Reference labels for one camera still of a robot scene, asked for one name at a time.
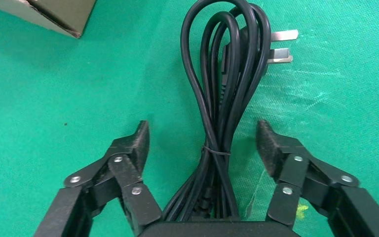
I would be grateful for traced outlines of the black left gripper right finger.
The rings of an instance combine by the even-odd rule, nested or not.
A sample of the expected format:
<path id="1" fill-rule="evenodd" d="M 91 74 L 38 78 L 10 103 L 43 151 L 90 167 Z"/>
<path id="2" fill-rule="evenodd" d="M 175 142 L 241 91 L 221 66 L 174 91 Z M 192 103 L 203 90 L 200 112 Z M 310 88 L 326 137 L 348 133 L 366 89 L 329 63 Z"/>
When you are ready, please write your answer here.
<path id="1" fill-rule="evenodd" d="M 298 139 L 276 133 L 266 120 L 257 123 L 256 144 L 277 185 L 267 221 L 292 228 L 303 198 L 327 218 L 334 236 L 379 237 L 379 205 L 354 175 L 315 158 Z"/>

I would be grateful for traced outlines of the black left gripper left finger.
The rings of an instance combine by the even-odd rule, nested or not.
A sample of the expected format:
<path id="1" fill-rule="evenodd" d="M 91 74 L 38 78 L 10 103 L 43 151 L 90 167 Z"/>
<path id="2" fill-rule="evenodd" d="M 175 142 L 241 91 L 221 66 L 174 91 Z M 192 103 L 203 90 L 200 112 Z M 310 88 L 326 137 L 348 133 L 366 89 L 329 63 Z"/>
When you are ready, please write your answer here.
<path id="1" fill-rule="evenodd" d="M 133 134 L 114 139 L 102 158 L 64 180 L 34 235 L 87 237 L 93 218 L 113 199 L 136 237 L 160 221 L 162 212 L 142 178 L 149 148 L 149 123 L 142 120 Z"/>

